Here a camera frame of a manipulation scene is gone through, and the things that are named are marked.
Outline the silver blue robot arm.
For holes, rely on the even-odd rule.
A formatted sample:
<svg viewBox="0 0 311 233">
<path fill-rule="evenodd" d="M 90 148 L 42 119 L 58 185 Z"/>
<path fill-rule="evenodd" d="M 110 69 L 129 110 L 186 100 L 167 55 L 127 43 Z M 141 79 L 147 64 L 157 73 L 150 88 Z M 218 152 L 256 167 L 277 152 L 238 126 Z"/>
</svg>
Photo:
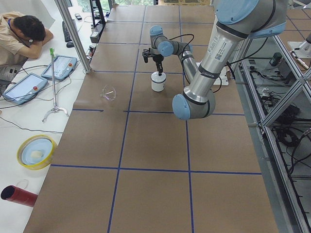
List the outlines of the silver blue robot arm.
<svg viewBox="0 0 311 233">
<path fill-rule="evenodd" d="M 215 21 L 204 58 L 196 64 L 187 43 L 169 40 L 162 27 L 150 29 L 151 47 L 142 56 L 147 62 L 152 58 L 162 74 L 164 57 L 177 55 L 189 85 L 174 96 L 172 108 L 179 119 L 205 118 L 215 109 L 211 87 L 237 44 L 247 38 L 265 38 L 285 30 L 286 0 L 220 0 L 216 4 Z"/>
</svg>

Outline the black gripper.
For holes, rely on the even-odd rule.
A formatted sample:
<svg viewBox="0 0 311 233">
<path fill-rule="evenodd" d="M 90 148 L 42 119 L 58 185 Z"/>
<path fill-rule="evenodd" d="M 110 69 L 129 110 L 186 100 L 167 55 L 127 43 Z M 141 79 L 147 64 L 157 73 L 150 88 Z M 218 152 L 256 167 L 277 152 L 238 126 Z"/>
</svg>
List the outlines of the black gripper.
<svg viewBox="0 0 311 233">
<path fill-rule="evenodd" d="M 163 73 L 162 67 L 163 56 L 159 53 L 154 52 L 153 50 L 151 50 L 151 48 L 144 49 L 142 52 L 142 56 L 145 63 L 148 63 L 149 58 L 153 59 L 153 61 L 156 63 L 158 75 L 161 76 Z"/>
</svg>

